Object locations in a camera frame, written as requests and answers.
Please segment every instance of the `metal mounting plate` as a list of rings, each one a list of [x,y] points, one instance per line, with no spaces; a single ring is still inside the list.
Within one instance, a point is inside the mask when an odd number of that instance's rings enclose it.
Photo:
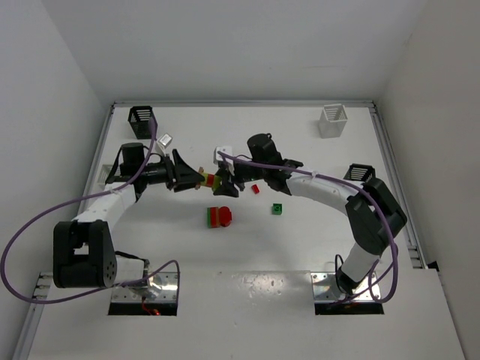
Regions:
[[[334,272],[312,272],[312,286],[313,286],[313,300],[316,304],[328,304],[336,302],[344,297],[344,294],[338,289],[337,282],[335,280]],[[373,274],[373,280],[375,281],[377,276]],[[368,279],[365,278],[360,286],[354,291],[355,294],[362,292],[368,288]],[[380,299],[380,288],[378,285],[374,285],[372,292]],[[352,302],[374,302],[370,296],[370,292],[364,292],[359,297],[354,298]]]

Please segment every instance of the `black mesh container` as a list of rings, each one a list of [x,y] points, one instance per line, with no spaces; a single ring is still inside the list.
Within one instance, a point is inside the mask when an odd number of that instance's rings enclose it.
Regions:
[[[352,180],[354,182],[367,182],[375,177],[375,169],[371,165],[362,165],[353,163],[350,165],[343,179]]]
[[[149,119],[153,114],[151,106],[134,106],[130,109],[128,122],[135,136],[139,140],[148,140],[152,137],[149,129]]]

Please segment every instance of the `red object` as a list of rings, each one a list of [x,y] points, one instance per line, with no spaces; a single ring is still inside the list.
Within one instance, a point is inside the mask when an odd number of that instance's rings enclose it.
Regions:
[[[218,209],[220,215],[220,225],[222,227],[228,227],[232,223],[232,212],[226,206],[222,206]]]
[[[232,223],[232,212],[226,206],[208,208],[207,220],[208,227],[228,227]]]

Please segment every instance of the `silver bracket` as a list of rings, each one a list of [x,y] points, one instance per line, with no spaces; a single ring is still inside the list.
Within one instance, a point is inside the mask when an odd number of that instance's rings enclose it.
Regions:
[[[112,304],[145,304],[168,305],[177,301],[179,278],[176,272],[159,272],[142,287],[117,287],[112,290]]]
[[[315,304],[329,304],[337,302],[345,297],[345,295],[338,289],[337,282],[335,280],[334,272],[312,272],[312,286],[313,286],[313,300]],[[376,280],[376,275],[373,274],[373,281]],[[358,294],[368,288],[368,279],[365,278],[358,288],[353,292]],[[377,299],[380,299],[380,288],[378,285],[374,285],[372,293]],[[366,291],[357,298],[354,298],[351,302],[374,302],[370,296],[370,292]]]

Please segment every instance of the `green block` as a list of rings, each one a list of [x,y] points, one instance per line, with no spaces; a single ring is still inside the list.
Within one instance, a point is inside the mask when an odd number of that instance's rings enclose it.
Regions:
[[[271,213],[273,215],[282,215],[282,204],[273,204],[271,207]]]

